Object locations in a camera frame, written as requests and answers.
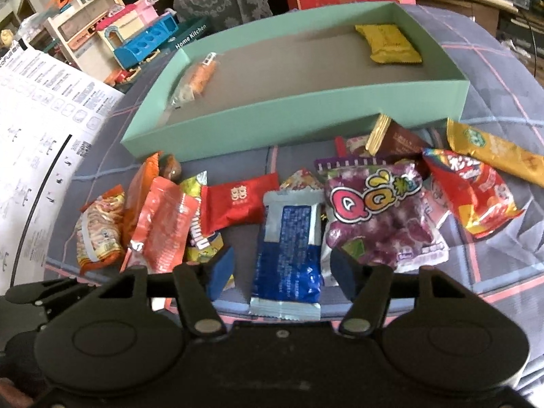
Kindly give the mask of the yellow green Mini snack bar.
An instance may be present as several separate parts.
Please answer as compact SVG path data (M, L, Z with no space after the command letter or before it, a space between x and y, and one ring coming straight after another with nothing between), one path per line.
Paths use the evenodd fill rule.
M197 211L191 220L189 237L185 249L184 261L190 264L205 264L223 247L223 238L216 231L206 234L202 227L202 192L207 186L207 171L203 170L180 183L183 193L198 201Z

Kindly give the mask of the purple QQ gummy bag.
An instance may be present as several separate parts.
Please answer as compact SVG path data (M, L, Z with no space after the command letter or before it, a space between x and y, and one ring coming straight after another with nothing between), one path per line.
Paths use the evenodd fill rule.
M369 157L316 160L324 180L326 225L321 273L334 286L331 259L341 249L361 264L385 264L399 273L449 260L440 226L449 212L434 204L417 164Z

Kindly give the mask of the blue white snack packet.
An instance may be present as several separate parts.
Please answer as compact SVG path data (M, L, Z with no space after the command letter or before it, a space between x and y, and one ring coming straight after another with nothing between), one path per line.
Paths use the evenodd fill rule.
M321 211L324 192L267 192L255 262L251 314L288 321L321 318Z

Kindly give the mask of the orange red translucent packet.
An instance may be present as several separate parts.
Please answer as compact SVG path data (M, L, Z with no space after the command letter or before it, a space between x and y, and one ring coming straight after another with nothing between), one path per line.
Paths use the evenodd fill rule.
M152 183L138 217L121 271L144 266L150 274L167 274L181 264L197 198L162 177Z

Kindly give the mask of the small red candy packet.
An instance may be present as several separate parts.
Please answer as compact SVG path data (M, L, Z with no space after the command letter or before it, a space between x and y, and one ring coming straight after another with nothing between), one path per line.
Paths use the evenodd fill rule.
M253 179L205 186L202 192L202 227L206 234L229 226L261 224L264 196L279 189L277 173Z

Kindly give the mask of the orange peanut snack bag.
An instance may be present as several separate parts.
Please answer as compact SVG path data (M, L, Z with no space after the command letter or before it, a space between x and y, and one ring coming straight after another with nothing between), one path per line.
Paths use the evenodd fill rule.
M109 267L123 257L124 200L118 184L81 209L75 224L79 274Z

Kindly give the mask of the red Skittles bag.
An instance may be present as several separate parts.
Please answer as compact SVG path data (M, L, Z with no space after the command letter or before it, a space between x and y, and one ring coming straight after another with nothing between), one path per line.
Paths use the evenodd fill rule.
M449 210L474 238L487 237L522 214L502 176L490 165L445 149L425 148L422 157Z

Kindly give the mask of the small pink candy packet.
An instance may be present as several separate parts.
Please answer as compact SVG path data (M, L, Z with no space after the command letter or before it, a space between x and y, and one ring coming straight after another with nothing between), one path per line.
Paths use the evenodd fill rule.
M370 157L371 154L366 149L369 137L369 135L360 135L352 138L337 136L334 139L337 156L347 157L353 155L357 157Z

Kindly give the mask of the brown chocolate wafer packet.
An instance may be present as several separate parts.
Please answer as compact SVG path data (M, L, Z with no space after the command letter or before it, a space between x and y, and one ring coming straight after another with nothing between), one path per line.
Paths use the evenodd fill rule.
M430 143L383 113L378 115L365 145L375 157L414 156L424 148L430 148Z

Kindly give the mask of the plain orange snack packet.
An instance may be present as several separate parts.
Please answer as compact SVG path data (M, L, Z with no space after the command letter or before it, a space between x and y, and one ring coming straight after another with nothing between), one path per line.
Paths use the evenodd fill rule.
M150 155L131 180L125 196L123 211L122 242L127 248L136 229L139 215L150 187L159 173L159 158L162 152Z

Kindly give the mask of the golden yellow stick packet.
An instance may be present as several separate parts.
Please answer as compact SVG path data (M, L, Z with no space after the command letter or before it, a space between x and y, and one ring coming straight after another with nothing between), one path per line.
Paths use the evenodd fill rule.
M447 120L446 138L450 148L460 155L474 157L539 187L544 185L543 157L540 155L452 119Z

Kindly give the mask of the long orange cracker pack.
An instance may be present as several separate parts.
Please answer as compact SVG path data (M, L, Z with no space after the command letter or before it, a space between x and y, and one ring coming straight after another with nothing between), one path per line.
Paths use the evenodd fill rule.
M206 86L218 67L218 54L208 53L202 60L190 64L173 90L157 126L165 126L172 114L204 95Z

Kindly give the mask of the yellow snack bar packet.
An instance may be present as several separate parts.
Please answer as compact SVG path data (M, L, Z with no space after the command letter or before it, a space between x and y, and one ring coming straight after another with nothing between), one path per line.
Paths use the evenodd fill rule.
M371 48L371 59L376 64L410 64L423 62L420 53L394 24L356 25Z

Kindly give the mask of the white printed instruction sheet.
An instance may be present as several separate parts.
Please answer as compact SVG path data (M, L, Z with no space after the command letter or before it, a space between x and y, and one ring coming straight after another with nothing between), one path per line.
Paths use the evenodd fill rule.
M1 290L43 276L70 179L123 97L31 47L1 57Z

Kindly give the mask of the toy home kitchen set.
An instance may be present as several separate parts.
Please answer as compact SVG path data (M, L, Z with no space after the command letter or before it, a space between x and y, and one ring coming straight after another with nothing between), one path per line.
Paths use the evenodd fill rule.
M158 0L57 0L41 23L70 65L111 86L133 79L161 53L211 32L209 18L181 21Z

